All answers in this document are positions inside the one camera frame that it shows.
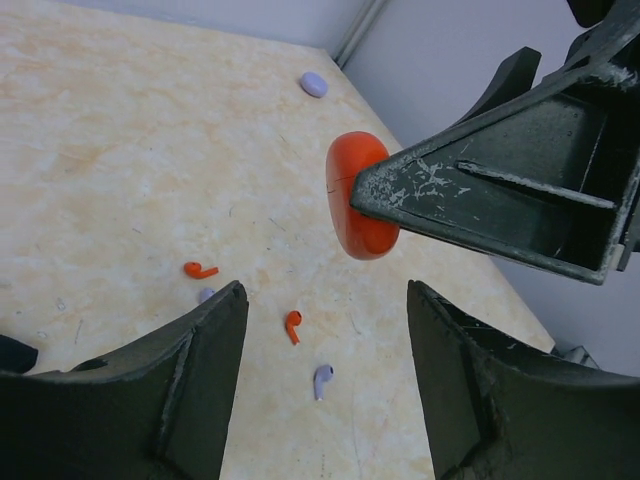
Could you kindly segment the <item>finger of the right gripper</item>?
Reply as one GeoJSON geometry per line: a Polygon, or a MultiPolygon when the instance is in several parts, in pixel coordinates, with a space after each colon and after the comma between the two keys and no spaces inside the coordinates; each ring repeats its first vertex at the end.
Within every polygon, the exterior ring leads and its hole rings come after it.
{"type": "Polygon", "coordinates": [[[599,285],[639,249],[639,5],[574,1],[584,32],[520,97],[361,170],[382,223],[599,285]]]}
{"type": "Polygon", "coordinates": [[[527,93],[533,85],[541,57],[539,51],[523,47],[504,59],[483,94],[455,125],[527,93]]]}

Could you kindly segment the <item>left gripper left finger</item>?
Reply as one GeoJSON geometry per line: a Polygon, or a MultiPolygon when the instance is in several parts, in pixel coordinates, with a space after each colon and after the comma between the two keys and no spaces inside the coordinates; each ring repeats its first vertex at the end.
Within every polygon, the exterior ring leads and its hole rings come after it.
{"type": "Polygon", "coordinates": [[[1,375],[5,479],[216,479],[249,303],[231,282],[67,372],[1,375]]]}

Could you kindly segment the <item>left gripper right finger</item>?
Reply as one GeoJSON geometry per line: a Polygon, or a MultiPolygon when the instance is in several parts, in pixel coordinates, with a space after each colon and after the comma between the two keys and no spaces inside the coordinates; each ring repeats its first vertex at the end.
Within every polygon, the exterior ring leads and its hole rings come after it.
{"type": "Polygon", "coordinates": [[[407,314],[437,478],[638,477],[637,378],[542,352],[420,281],[407,314]]]}

